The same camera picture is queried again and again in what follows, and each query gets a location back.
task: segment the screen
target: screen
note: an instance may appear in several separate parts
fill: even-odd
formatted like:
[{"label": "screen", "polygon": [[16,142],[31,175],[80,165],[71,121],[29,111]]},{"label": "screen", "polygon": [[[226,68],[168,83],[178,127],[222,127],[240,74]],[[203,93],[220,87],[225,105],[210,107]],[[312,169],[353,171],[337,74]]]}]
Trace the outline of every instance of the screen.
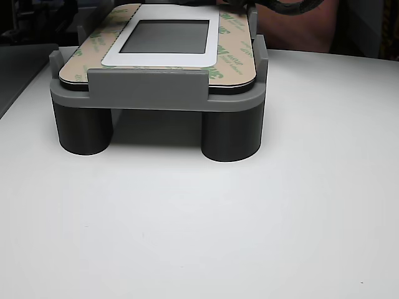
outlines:
[{"label": "screen", "polygon": [[141,20],[120,53],[205,53],[209,21]]}]

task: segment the gray bracket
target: gray bracket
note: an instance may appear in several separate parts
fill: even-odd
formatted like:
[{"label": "gray bracket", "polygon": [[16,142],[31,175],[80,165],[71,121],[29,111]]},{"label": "gray bracket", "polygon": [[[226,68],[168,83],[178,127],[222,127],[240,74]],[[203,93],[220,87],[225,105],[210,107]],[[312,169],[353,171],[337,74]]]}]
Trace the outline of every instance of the gray bracket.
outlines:
[{"label": "gray bracket", "polygon": [[247,18],[251,39],[255,39],[257,31],[257,9],[254,3],[247,4]]},{"label": "gray bracket", "polygon": [[91,33],[101,24],[107,15],[114,9],[118,4],[115,0],[104,0],[102,1],[95,10],[87,17],[81,25],[77,26],[77,37],[79,45],[88,38]]},{"label": "gray bracket", "polygon": [[206,70],[90,69],[89,91],[71,91],[57,76],[64,64],[59,51],[50,56],[50,91],[53,101],[65,107],[239,112],[265,99],[268,56],[263,36],[256,36],[252,47],[256,80],[239,94],[209,94]]}]

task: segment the white bezel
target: white bezel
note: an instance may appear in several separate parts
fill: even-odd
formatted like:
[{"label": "white bezel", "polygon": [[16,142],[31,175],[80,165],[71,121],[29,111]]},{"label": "white bezel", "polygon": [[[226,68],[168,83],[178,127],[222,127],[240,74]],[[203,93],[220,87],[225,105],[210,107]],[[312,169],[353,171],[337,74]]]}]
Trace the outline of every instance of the white bezel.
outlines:
[{"label": "white bezel", "polygon": [[[120,53],[130,34],[141,20],[202,20],[208,21],[205,53]],[[142,67],[209,67],[218,60],[218,6],[180,6],[172,4],[143,4],[120,33],[102,60],[106,66]]]}]

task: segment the dark background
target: dark background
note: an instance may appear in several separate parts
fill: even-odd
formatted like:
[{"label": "dark background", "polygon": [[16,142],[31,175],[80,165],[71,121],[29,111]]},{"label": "dark background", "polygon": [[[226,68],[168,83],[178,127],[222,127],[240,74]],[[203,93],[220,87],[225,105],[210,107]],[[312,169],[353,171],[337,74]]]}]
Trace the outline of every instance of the dark background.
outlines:
[{"label": "dark background", "polygon": [[[1,0],[0,45],[56,43],[78,45],[76,26],[100,0],[18,0],[13,30],[12,0]],[[77,2],[76,13],[72,7]],[[399,0],[341,0],[333,54],[397,60]]]}]

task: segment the skin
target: skin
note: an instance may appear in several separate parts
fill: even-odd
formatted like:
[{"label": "skin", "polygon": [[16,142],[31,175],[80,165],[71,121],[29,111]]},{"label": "skin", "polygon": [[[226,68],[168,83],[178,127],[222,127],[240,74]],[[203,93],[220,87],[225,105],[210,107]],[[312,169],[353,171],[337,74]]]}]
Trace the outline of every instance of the skin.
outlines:
[{"label": "skin", "polygon": [[[293,3],[300,0],[280,0]],[[334,38],[339,0],[324,0],[317,8],[299,16],[283,16],[257,5],[258,31],[268,48],[327,53]]]}]

